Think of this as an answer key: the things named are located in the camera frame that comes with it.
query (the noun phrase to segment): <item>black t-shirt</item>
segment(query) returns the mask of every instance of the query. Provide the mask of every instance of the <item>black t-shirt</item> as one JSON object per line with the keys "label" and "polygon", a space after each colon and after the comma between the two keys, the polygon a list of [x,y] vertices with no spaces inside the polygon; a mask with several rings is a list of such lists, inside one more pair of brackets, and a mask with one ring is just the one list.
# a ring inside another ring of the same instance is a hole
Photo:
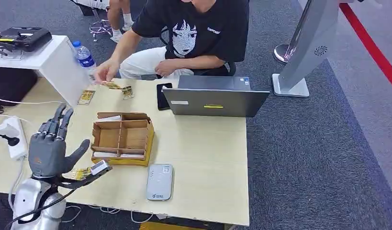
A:
{"label": "black t-shirt", "polygon": [[166,59],[214,55],[239,62],[245,56],[248,22],[247,0],[216,0],[205,13],[191,2],[148,0],[132,30],[142,37],[159,37],[166,26]]}

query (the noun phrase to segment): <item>yellow sticker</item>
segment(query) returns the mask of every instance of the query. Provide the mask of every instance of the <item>yellow sticker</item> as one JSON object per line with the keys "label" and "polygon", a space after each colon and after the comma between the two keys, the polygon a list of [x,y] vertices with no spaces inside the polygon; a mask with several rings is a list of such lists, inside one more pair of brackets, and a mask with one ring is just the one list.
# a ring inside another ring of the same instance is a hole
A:
{"label": "yellow sticker", "polygon": [[14,39],[0,38],[0,42],[12,42]]}
{"label": "yellow sticker", "polygon": [[208,104],[208,105],[205,105],[204,108],[209,108],[209,109],[224,109],[224,106],[222,106],[222,105],[216,105],[216,104]]}

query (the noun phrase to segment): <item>white sneaker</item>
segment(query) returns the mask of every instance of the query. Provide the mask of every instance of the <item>white sneaker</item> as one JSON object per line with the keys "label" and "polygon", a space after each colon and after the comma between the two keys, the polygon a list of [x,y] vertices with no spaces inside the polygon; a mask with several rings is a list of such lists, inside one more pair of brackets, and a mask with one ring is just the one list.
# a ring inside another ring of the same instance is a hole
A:
{"label": "white sneaker", "polygon": [[123,36],[122,34],[119,34],[119,35],[110,37],[110,39],[111,39],[112,41],[114,41],[115,43],[118,43],[118,42],[120,41],[120,39],[121,39],[122,36]]}
{"label": "white sneaker", "polygon": [[125,23],[125,24],[124,24],[124,27],[123,27],[123,30],[124,30],[124,31],[129,31],[129,30],[131,30],[131,27],[132,27],[133,24],[134,24],[134,23]]}

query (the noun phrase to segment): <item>laptop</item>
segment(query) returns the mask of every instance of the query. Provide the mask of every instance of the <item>laptop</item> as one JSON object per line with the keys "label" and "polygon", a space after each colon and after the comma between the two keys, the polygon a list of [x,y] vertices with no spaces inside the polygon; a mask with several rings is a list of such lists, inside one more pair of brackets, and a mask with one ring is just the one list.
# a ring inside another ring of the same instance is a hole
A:
{"label": "laptop", "polygon": [[175,115],[254,117],[269,96],[252,91],[248,77],[182,75],[177,89],[163,89]]}

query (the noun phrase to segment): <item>cardboard box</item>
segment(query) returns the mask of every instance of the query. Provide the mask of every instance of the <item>cardboard box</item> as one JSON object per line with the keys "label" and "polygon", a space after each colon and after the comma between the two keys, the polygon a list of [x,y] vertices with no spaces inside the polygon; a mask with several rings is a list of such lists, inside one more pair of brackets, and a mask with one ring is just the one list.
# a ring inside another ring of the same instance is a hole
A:
{"label": "cardboard box", "polygon": [[[91,160],[105,160],[110,165],[148,166],[154,139],[154,127],[143,113],[97,113],[97,118],[121,116],[122,121],[94,122]],[[109,152],[115,157],[99,157],[94,152]]]}

